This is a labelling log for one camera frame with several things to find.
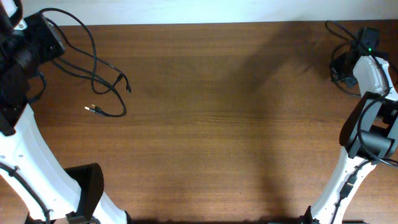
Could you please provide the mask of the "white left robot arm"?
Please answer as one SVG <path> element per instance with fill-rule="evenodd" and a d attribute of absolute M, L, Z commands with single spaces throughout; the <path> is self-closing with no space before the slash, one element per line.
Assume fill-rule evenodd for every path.
<path fill-rule="evenodd" d="M 28 208 L 27 223 L 131 223 L 104 192 L 101 167 L 63 168 L 38 129 L 29 80 L 64 51 L 41 12 L 24 17 L 20 1 L 1 2 L 1 176 Z"/>

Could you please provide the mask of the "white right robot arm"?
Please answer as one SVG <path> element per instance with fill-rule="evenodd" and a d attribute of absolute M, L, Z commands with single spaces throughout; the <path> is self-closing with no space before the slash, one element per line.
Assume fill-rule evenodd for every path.
<path fill-rule="evenodd" d="M 343 223 L 348 205 L 364 179 L 378 164 L 397 167 L 397 90 L 389 70 L 388 54 L 377 50 L 379 30 L 363 27 L 348 33 L 349 50 L 332 56 L 331 81 L 348 88 L 359 86 L 359 103 L 340 132 L 340 156 L 318 200 L 297 223 Z"/>

